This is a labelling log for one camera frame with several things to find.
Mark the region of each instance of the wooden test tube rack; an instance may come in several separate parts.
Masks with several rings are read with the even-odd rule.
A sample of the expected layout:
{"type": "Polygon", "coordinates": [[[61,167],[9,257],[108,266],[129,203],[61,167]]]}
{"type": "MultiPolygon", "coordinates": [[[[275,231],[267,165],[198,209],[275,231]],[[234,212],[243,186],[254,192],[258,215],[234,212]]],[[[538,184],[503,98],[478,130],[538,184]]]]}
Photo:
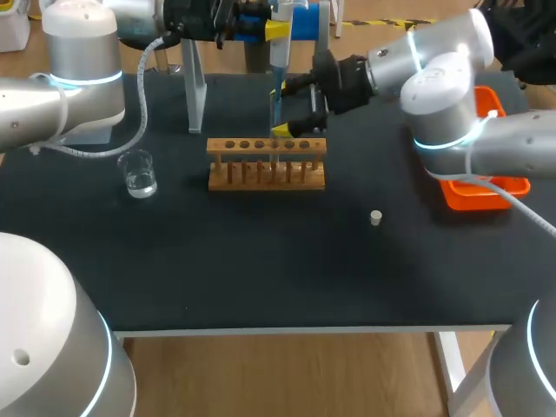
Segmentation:
{"type": "Polygon", "coordinates": [[[323,138],[247,139],[209,138],[210,164],[208,189],[214,191],[292,191],[324,189],[324,163],[327,141],[323,138]],[[224,162],[226,156],[314,155],[300,162],[224,162]]]}

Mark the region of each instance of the table leg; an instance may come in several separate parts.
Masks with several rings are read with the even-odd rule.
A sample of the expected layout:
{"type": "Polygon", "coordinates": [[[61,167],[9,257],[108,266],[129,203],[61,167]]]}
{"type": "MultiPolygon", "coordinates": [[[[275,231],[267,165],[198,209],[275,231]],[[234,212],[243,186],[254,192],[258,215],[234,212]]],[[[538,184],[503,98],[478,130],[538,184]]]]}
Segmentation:
{"type": "Polygon", "coordinates": [[[341,36],[341,26],[344,21],[344,3],[345,0],[338,0],[338,16],[336,17],[336,37],[341,36]]]}
{"type": "Polygon", "coordinates": [[[475,362],[469,374],[466,374],[456,333],[434,333],[447,390],[450,417],[473,416],[474,410],[486,397],[488,361],[499,338],[500,334],[497,333],[475,362]]]}

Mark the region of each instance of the wooden floor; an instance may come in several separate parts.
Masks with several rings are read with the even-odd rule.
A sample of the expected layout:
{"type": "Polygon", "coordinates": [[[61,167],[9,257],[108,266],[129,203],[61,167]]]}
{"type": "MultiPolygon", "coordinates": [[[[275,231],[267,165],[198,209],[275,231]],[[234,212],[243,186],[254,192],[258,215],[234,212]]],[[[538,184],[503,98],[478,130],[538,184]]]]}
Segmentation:
{"type": "MultiPolygon", "coordinates": [[[[345,20],[442,19],[475,0],[346,0],[345,20]]],[[[338,57],[403,36],[394,26],[346,26],[332,39],[338,57]]],[[[294,43],[293,72],[310,67],[311,43],[294,43]]],[[[139,53],[122,46],[133,72],[139,53]]],[[[243,47],[202,45],[206,72],[245,71],[243,47]]],[[[169,60],[181,61],[179,50],[169,60]]],[[[0,54],[0,76],[48,71],[40,23],[26,51],[0,54]]],[[[554,104],[546,89],[529,89],[534,107],[554,104]]],[[[489,333],[459,334],[470,368],[489,333]]],[[[442,381],[426,334],[289,335],[141,339],[132,345],[139,390],[137,417],[437,417],[447,415],[442,381]]],[[[481,416],[490,415],[488,408],[481,416]]]]}

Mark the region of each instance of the blue component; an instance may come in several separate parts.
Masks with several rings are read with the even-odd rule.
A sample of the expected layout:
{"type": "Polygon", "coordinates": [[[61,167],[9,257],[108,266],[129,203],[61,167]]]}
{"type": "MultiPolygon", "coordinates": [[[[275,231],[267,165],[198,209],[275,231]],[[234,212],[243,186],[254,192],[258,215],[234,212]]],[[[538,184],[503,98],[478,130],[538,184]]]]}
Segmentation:
{"type": "MultiPolygon", "coordinates": [[[[319,15],[318,3],[311,3],[308,9],[298,7],[294,9],[294,24],[292,27],[292,41],[318,41],[319,40],[319,15]]],[[[258,17],[240,16],[243,22],[256,22],[258,17]]],[[[257,42],[254,36],[238,35],[236,41],[257,42]]]]}

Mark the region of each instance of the water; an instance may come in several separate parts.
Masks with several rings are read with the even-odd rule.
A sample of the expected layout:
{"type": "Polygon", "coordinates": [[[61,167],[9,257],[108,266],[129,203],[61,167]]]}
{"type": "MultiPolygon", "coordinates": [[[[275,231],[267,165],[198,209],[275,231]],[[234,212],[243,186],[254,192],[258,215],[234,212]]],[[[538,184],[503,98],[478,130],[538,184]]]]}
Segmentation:
{"type": "Polygon", "coordinates": [[[129,194],[135,198],[150,197],[158,188],[155,172],[152,169],[131,170],[125,178],[125,183],[128,186],[129,194]]]}

